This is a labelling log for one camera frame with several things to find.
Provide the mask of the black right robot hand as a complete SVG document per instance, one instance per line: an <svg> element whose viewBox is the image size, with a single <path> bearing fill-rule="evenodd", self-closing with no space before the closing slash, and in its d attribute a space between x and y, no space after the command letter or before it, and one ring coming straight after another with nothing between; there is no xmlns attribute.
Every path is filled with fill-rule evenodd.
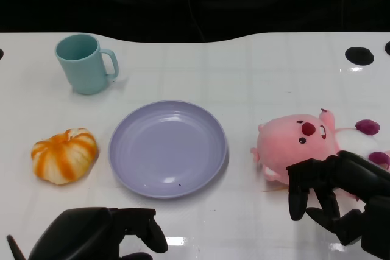
<svg viewBox="0 0 390 260"><path fill-rule="evenodd" d="M361 242L361 248L389 259L389 172L347 151L325 160L308 160L287 167L289 213L293 221L308 214L337 235L342 245ZM340 188L366 205L339 213L334 189Z"/></svg>

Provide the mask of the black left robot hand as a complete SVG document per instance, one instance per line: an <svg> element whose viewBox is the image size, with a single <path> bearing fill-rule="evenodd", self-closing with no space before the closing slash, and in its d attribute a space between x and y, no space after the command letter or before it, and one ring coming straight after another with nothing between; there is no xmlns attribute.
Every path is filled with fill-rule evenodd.
<svg viewBox="0 0 390 260"><path fill-rule="evenodd" d="M155 253L168 251L155 209L89 207L62 212L45 230L29 259L129 259L120 257L126 236L136 236Z"/></svg>

